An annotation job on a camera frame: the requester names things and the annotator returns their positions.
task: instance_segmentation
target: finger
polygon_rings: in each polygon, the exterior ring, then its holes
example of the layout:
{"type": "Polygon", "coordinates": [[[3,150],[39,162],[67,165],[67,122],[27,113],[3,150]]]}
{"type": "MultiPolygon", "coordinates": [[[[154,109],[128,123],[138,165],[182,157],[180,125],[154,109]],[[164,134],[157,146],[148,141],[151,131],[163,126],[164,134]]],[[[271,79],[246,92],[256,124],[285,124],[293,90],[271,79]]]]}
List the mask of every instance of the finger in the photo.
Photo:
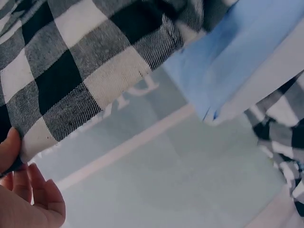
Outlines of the finger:
{"type": "Polygon", "coordinates": [[[18,171],[14,171],[13,192],[27,202],[31,202],[32,191],[27,170],[28,165],[24,164],[18,171]]]}
{"type": "Polygon", "coordinates": [[[13,190],[13,173],[9,173],[0,181],[0,185],[5,187],[6,189],[12,191],[13,190]]]}
{"type": "Polygon", "coordinates": [[[21,140],[15,128],[9,130],[7,138],[0,144],[0,173],[6,171],[19,154],[21,140]]]}
{"type": "Polygon", "coordinates": [[[52,180],[45,183],[47,219],[50,227],[61,227],[66,220],[66,205],[60,190],[52,180]]]}
{"type": "Polygon", "coordinates": [[[33,163],[28,167],[28,174],[33,189],[34,205],[47,209],[48,204],[44,189],[46,181],[36,164],[33,163]]]}

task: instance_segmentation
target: light blue floor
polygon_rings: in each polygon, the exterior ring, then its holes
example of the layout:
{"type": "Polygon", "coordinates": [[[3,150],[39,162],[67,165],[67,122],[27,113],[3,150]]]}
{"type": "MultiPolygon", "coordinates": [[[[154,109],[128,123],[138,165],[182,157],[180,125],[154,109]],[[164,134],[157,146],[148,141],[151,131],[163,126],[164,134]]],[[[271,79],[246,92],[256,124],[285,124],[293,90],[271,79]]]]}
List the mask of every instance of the light blue floor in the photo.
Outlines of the light blue floor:
{"type": "MultiPolygon", "coordinates": [[[[46,179],[60,182],[186,104],[161,68],[150,80],[101,122],[37,156],[46,179]]],[[[283,184],[244,117],[211,127],[192,115],[64,190],[64,227],[243,228],[283,184]]]]}
{"type": "Polygon", "coordinates": [[[64,192],[73,228],[242,228],[283,180],[247,120],[191,116],[64,192]]]}

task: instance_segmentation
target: light blue fabric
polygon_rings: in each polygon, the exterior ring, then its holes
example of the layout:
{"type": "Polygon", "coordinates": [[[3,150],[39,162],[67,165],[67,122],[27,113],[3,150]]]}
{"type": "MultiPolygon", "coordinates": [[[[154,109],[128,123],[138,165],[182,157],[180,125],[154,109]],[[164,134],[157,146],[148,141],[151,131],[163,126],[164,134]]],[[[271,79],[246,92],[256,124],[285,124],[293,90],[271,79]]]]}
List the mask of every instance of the light blue fabric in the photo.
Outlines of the light blue fabric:
{"type": "Polygon", "coordinates": [[[303,16],[304,0],[239,0],[211,33],[163,66],[201,119],[216,118],[303,16]]]}

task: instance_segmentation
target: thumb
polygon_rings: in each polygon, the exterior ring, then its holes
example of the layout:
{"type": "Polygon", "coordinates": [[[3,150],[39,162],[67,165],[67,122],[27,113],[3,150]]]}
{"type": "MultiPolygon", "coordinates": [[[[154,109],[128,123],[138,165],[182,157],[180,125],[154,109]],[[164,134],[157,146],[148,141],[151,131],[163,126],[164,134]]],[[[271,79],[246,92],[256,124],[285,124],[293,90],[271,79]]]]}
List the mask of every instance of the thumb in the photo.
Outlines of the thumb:
{"type": "Polygon", "coordinates": [[[9,130],[7,138],[0,143],[0,173],[6,171],[19,154],[21,140],[15,128],[9,130]]]}

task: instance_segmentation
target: plaid shirt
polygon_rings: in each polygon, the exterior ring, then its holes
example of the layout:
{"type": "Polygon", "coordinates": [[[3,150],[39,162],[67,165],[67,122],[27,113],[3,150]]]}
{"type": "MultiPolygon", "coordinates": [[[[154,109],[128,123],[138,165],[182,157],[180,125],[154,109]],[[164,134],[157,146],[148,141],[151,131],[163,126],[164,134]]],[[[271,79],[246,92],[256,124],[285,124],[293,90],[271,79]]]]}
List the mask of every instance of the plaid shirt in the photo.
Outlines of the plaid shirt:
{"type": "Polygon", "coordinates": [[[304,217],[304,71],[245,111],[304,217]]]}
{"type": "Polygon", "coordinates": [[[102,112],[204,21],[202,0],[1,3],[0,140],[16,127],[24,162],[102,112]]]}

